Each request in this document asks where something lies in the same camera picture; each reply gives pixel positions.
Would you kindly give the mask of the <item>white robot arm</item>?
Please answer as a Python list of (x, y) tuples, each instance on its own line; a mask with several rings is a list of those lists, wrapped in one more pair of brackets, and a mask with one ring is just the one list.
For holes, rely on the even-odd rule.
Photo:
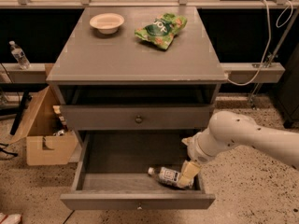
[(189, 161), (182, 165), (178, 186), (186, 188), (200, 173), (203, 164), (219, 153), (243, 145), (299, 169), (299, 133), (292, 133), (258, 125), (248, 116), (230, 111), (215, 113), (208, 126), (194, 136), (183, 138)]

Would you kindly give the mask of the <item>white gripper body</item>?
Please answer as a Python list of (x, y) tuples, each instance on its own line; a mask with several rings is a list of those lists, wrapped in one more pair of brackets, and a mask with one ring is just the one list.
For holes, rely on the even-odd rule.
[(206, 151), (206, 145), (208, 145), (210, 138), (207, 134), (197, 133), (192, 136), (193, 143), (187, 146), (187, 153), (191, 161), (195, 161), (198, 164), (206, 164), (214, 159), (214, 156), (210, 155)]

